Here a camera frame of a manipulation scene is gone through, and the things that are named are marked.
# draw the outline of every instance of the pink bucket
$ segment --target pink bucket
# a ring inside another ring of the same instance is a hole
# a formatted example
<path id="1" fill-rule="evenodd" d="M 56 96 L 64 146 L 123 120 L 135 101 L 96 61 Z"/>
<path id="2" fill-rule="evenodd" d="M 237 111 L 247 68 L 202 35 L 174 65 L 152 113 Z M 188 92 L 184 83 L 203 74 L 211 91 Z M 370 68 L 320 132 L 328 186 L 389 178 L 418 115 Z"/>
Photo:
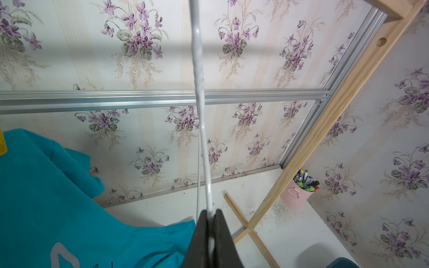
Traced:
<path id="1" fill-rule="evenodd" d="M 291 208 L 300 208 L 313 193 L 304 191 L 292 180 L 281 193 L 280 197 Z"/>

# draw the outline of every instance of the hole in wood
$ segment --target hole in wood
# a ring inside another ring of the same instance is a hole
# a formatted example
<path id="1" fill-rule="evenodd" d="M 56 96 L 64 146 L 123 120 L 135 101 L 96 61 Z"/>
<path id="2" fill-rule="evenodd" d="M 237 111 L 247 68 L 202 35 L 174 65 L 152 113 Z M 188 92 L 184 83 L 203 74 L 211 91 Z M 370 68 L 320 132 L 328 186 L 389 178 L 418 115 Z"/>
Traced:
<path id="1" fill-rule="evenodd" d="M 377 41 L 377 46 L 381 47 L 384 46 L 387 42 L 387 39 L 385 37 L 381 37 L 378 41 Z"/>

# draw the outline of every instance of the wall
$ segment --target wall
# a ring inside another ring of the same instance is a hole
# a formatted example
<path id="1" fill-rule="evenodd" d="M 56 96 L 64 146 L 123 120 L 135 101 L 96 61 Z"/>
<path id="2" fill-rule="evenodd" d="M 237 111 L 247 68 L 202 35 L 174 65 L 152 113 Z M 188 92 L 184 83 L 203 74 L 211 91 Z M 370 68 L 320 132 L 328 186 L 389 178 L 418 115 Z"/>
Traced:
<path id="1" fill-rule="evenodd" d="M 429 3 L 310 156 L 312 197 L 367 267 L 429 265 Z"/>
<path id="2" fill-rule="evenodd" d="M 193 89 L 188 0 L 2 5 L 2 90 Z M 323 87 L 370 8 L 362 0 L 201 1 L 205 87 Z"/>
<path id="3" fill-rule="evenodd" d="M 201 1 L 209 89 L 322 88 L 371 6 Z M 188 0 L 3 0 L 1 90 L 192 90 Z M 214 178 L 279 163 L 314 101 L 212 105 Z M 194 107 L 1 115 L 93 157 L 101 205 L 196 182 Z"/>
<path id="4" fill-rule="evenodd" d="M 272 166 L 314 101 L 208 105 L 206 131 L 213 178 Z M 105 192 L 100 205 L 197 182 L 195 107 L 1 115 L 2 130 L 25 128 L 92 156 L 90 173 Z"/>

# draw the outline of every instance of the white cable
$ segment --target white cable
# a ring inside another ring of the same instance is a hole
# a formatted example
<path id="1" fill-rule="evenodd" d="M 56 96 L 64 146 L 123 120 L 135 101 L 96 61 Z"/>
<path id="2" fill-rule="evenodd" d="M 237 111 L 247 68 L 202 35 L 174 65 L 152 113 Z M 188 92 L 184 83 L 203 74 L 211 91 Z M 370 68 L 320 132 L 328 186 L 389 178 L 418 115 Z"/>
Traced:
<path id="1" fill-rule="evenodd" d="M 205 178 L 205 199 L 207 203 L 207 219 L 213 221 L 213 199 L 211 194 L 211 176 L 210 165 L 208 163 L 208 149 L 207 137 L 205 135 L 205 120 L 204 120 L 204 81 L 202 71 L 202 42 L 201 30 L 199 27 L 199 7 L 198 0 L 189 0 L 190 6 L 190 21 L 192 26 L 192 63 L 193 75 L 195 78 L 195 95 L 196 95 L 196 108 L 199 117 L 199 128 L 202 146 L 202 162 L 204 164 L 204 178 Z"/>
<path id="2" fill-rule="evenodd" d="M 199 178 L 200 175 L 200 170 L 201 170 L 201 164 L 199 162 L 201 156 L 199 154 L 200 148 L 201 148 L 201 139 L 199 138 L 200 136 L 200 131 L 198 131 L 198 171 L 197 171 L 197 185 L 196 185 L 196 220 L 198 222 L 198 218 L 199 218 L 199 185 L 201 183 L 201 179 Z"/>

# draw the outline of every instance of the wooden strut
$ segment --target wooden strut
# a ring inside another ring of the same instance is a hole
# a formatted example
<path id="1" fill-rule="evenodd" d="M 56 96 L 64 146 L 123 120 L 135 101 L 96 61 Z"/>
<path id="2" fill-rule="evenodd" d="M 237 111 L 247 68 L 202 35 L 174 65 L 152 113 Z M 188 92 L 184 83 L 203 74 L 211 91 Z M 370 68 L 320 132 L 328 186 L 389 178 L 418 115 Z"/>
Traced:
<path id="1" fill-rule="evenodd" d="M 228 205 L 230 205 L 231 209 L 233 210 L 234 214 L 237 216 L 243 227 L 245 228 L 244 231 L 242 231 L 235 239 L 233 239 L 234 244 L 236 244 L 238 241 L 240 241 L 243 237 L 246 236 L 246 234 L 249 234 L 250 238 L 255 243 L 256 247 L 261 252 L 262 256 L 264 256 L 265 260 L 269 264 L 271 268 L 280 268 L 280 266 L 277 264 L 277 262 L 274 260 L 268 249 L 265 247 L 264 243 L 259 238 L 258 234 L 255 231 L 251 231 L 249 228 L 247 228 L 247 220 L 244 217 L 243 213 L 239 210 L 235 202 L 232 200 L 230 195 L 226 193 L 224 195 L 225 200 L 227 201 Z"/>
<path id="2" fill-rule="evenodd" d="M 225 194 L 225 200 L 230 205 L 234 214 L 240 220 L 245 228 L 234 239 L 236 244 L 246 234 L 249 234 L 265 260 L 270 267 L 279 267 L 271 256 L 267 248 L 254 231 L 255 227 L 262 220 L 273 203 L 277 200 L 286 186 L 290 183 L 296 172 L 307 161 L 316 147 L 322 142 L 322 139 L 328 133 L 331 126 L 335 123 L 338 117 L 344 112 L 352 99 L 356 96 L 359 90 L 367 82 L 375 69 L 389 53 L 395 43 L 399 40 L 406 28 L 410 25 L 414 17 L 419 13 L 425 4 L 426 0 L 410 0 L 414 4 L 408 10 L 406 0 L 367 0 L 368 2 L 379 7 L 388 15 L 402 18 L 401 20 L 386 20 L 380 27 L 373 40 L 370 42 L 362 56 L 357 61 L 356 65 L 350 71 L 341 87 L 337 90 L 330 102 L 326 105 L 325 110 L 320 115 L 317 122 L 314 124 L 301 146 L 292 156 L 289 164 L 284 168 L 279 179 L 275 182 L 268 195 L 262 201 L 256 212 L 253 214 L 249 222 L 247 222 L 243 213 L 237 208 L 237 205 L 228 194 Z"/>

